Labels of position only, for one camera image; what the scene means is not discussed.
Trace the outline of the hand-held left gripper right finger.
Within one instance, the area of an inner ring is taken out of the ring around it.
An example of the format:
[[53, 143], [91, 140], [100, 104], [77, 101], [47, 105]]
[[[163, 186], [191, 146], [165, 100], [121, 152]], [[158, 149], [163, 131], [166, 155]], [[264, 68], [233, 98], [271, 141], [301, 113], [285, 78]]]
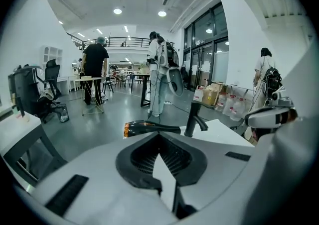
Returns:
[[253, 148], [159, 133], [160, 225], [241, 225], [247, 202], [232, 187]]

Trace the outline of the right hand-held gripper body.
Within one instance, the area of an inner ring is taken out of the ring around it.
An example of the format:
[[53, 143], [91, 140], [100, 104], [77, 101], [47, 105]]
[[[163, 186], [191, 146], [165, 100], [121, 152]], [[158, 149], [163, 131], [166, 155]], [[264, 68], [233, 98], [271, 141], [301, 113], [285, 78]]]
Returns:
[[294, 107], [294, 103], [287, 95], [286, 89], [278, 89], [273, 92], [269, 100], [269, 106], [272, 107]]

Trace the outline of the white washbasin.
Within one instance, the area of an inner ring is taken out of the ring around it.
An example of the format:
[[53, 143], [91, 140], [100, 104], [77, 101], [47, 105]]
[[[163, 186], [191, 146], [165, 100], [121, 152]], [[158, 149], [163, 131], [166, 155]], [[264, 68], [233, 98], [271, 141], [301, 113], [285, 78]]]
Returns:
[[208, 147], [210, 145], [218, 144], [226, 147], [254, 147], [246, 139], [242, 138], [218, 119], [210, 120], [206, 122], [206, 124], [209, 127], [208, 131], [201, 131], [199, 125], [196, 124], [192, 137], [184, 136], [186, 126], [179, 126], [181, 133], [177, 134], [180, 135], [178, 139], [185, 140], [187, 144], [194, 147]]

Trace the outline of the black hair dryer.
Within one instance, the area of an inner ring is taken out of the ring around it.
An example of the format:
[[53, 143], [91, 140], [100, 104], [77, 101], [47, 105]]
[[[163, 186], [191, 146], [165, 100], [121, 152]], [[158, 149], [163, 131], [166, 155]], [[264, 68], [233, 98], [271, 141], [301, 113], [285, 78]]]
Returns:
[[147, 120], [135, 120], [132, 122], [125, 123], [124, 126], [124, 137], [132, 137], [140, 134], [145, 134], [149, 132], [173, 132], [176, 134], [181, 133], [179, 126], [169, 126], [159, 123], [155, 123]]

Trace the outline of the clear large water bottle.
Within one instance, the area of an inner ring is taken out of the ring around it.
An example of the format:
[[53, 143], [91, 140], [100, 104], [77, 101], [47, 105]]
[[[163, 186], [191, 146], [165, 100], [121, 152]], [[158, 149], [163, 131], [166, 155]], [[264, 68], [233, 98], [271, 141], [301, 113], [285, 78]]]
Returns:
[[233, 110], [233, 106], [235, 104], [237, 100], [236, 95], [229, 95], [226, 99], [226, 103], [224, 105], [224, 109], [223, 109], [223, 114], [226, 116], [230, 116], [232, 110]]
[[217, 100], [217, 103], [216, 103], [216, 106], [215, 106], [215, 110], [216, 111], [223, 112], [225, 104], [227, 102], [227, 97], [228, 97], [227, 93], [220, 93], [218, 95], [218, 100]]
[[240, 121], [245, 111], [245, 99], [239, 98], [233, 105], [230, 119], [233, 121]]

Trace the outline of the brown cardboard box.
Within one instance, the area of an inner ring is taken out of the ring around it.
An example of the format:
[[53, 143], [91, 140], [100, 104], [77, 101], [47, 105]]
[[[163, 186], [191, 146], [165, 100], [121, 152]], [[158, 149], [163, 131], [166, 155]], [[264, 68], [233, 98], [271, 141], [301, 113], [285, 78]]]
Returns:
[[203, 90], [202, 102], [209, 106], [216, 105], [221, 93], [225, 93], [227, 86], [220, 83], [212, 83]]

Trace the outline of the person's white shirt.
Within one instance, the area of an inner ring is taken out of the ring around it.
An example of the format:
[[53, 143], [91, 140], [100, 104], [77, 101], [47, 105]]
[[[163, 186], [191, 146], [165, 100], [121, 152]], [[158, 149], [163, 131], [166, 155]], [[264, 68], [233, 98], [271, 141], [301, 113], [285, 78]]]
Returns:
[[273, 136], [241, 225], [319, 225], [319, 38], [284, 85], [298, 117]]

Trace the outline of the black mesh wastebasket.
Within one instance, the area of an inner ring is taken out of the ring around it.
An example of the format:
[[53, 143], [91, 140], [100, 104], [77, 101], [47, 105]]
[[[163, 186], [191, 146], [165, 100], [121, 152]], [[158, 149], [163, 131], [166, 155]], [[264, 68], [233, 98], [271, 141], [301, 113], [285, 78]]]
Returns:
[[57, 116], [59, 118], [59, 121], [61, 123], [69, 121], [69, 114], [68, 114], [68, 110], [67, 110], [66, 104], [59, 104], [55, 108], [55, 112], [56, 112], [56, 114], [57, 114]]

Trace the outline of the white jug red label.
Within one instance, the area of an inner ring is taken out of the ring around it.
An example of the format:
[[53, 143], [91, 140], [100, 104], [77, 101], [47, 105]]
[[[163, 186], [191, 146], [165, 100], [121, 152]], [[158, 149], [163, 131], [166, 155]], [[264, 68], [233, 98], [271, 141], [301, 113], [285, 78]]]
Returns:
[[194, 92], [193, 100], [194, 101], [198, 101], [198, 102], [202, 102], [203, 101], [203, 97], [204, 97], [205, 89], [206, 89], [205, 86], [197, 86], [197, 88], [196, 88], [196, 90]]

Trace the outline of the black high table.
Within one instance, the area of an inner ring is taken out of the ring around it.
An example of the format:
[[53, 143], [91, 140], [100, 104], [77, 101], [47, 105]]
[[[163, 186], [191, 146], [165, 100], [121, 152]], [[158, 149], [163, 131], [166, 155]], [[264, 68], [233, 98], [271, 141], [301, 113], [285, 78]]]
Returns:
[[141, 107], [146, 107], [151, 104], [150, 100], [146, 99], [146, 94], [147, 94], [147, 82], [150, 78], [150, 75], [148, 74], [130, 74], [130, 87], [131, 87], [131, 92], [133, 91], [133, 83], [136, 77], [141, 77], [142, 78], [142, 96], [141, 96]]

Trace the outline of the white rectangular sink top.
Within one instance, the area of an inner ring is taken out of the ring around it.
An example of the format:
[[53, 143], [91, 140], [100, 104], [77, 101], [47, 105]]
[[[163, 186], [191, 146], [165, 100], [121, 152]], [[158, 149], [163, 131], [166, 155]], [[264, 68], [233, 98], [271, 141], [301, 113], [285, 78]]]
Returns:
[[29, 113], [12, 114], [0, 122], [0, 155], [4, 156], [23, 137], [41, 125], [41, 120]]

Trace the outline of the white oval seat lid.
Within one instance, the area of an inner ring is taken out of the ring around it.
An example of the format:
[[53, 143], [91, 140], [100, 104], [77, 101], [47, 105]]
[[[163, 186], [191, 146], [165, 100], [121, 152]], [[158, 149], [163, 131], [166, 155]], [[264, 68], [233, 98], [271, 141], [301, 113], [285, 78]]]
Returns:
[[171, 92], [177, 97], [182, 96], [184, 91], [184, 84], [179, 67], [169, 68], [167, 70], [166, 77]]

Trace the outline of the black office chair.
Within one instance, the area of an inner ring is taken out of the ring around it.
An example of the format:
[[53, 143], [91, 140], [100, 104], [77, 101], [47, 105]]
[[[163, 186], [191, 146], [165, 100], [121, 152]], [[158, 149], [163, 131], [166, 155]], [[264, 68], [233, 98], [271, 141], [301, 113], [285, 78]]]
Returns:
[[56, 59], [52, 59], [46, 63], [44, 79], [36, 73], [38, 81], [43, 84], [43, 87], [39, 87], [40, 96], [38, 101], [47, 102], [53, 107], [57, 107], [60, 104], [58, 98], [62, 95], [62, 93], [57, 85], [59, 71], [60, 65], [56, 63]]

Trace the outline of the black white gaming chair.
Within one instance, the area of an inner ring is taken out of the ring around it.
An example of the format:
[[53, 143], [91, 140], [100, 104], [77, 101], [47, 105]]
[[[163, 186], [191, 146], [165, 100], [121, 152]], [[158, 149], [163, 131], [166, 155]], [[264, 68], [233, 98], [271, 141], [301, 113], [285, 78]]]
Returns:
[[37, 78], [37, 73], [41, 71], [40, 66], [25, 65], [7, 77], [10, 96], [15, 94], [15, 97], [20, 99], [18, 104], [22, 105], [23, 110], [39, 118], [42, 118], [46, 111], [44, 102], [38, 101], [40, 80]]

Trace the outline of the black mezzanine railing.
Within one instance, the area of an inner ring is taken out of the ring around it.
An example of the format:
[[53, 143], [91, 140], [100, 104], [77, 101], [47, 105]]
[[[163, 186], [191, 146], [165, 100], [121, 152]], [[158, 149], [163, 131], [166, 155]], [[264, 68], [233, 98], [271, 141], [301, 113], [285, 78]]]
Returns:
[[[82, 40], [79, 37], [76, 37], [70, 33], [67, 33], [71, 41], [75, 46], [83, 51], [90, 44], [96, 43], [96, 39], [87, 39]], [[139, 38], [139, 37], [105, 37], [106, 44], [104, 47], [134, 47], [134, 48], [148, 48], [151, 43], [148, 38]]]

